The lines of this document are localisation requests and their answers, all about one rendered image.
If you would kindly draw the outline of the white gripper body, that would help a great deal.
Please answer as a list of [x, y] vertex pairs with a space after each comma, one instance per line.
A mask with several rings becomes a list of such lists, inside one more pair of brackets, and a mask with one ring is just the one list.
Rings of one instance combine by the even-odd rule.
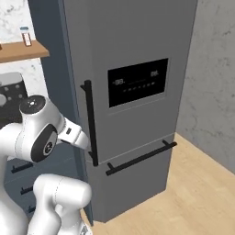
[[73, 131], [73, 146], [86, 150], [89, 145], [89, 139], [80, 126], [76, 126]]

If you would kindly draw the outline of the grey fridge drawer front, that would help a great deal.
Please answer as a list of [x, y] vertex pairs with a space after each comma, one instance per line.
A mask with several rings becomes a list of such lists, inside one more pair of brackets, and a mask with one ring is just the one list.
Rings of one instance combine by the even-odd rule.
[[163, 146], [162, 141], [173, 142], [174, 134], [162, 137], [148, 145], [122, 154], [96, 167], [86, 163], [88, 183], [92, 187], [92, 200], [86, 212], [91, 223], [107, 222], [166, 188], [172, 149], [152, 156], [120, 172], [106, 175], [107, 164], [114, 167]]

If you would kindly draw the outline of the grey fridge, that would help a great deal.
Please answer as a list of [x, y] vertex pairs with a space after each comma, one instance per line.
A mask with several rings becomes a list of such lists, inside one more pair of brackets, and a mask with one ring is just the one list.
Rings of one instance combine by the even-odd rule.
[[197, 0], [64, 0], [92, 211], [166, 187]]

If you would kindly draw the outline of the grey fridge door with display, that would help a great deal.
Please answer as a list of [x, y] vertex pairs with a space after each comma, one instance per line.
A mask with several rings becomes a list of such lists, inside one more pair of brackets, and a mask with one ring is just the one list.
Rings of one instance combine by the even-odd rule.
[[98, 161], [174, 133], [197, 0], [86, 0]]

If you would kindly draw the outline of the blue drawer cabinet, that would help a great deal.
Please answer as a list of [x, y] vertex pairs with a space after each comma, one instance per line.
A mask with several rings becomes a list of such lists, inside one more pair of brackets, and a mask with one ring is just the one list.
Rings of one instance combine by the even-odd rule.
[[69, 144], [58, 144], [52, 154], [42, 162], [33, 163], [33, 167], [11, 173], [12, 166], [16, 167], [29, 163], [13, 159], [6, 164], [5, 189], [10, 197], [24, 210], [28, 218], [32, 218], [36, 206], [33, 191], [20, 194], [21, 187], [33, 186], [36, 178], [43, 173], [54, 173], [84, 180], [84, 167], [78, 148]]

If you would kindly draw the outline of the blue tall side panel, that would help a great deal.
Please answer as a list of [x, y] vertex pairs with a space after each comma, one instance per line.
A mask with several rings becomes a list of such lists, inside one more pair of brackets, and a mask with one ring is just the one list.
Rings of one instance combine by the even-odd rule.
[[37, 40], [49, 51], [42, 68], [50, 100], [89, 131], [84, 82], [92, 78], [86, 0], [28, 0]]

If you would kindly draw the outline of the small jar with blue lid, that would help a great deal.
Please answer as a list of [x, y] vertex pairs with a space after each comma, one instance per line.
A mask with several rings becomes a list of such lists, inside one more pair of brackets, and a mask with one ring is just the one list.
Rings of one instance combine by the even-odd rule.
[[32, 45], [31, 37], [29, 35], [29, 30], [27, 26], [22, 26], [20, 28], [22, 39], [27, 47]]

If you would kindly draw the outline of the wooden wall shelf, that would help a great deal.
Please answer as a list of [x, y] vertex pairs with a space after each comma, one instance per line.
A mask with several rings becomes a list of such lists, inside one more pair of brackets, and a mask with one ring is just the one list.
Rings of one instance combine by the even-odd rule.
[[37, 40], [33, 40], [29, 47], [23, 42], [4, 43], [1, 47], [0, 63], [43, 58], [50, 55], [49, 51]]

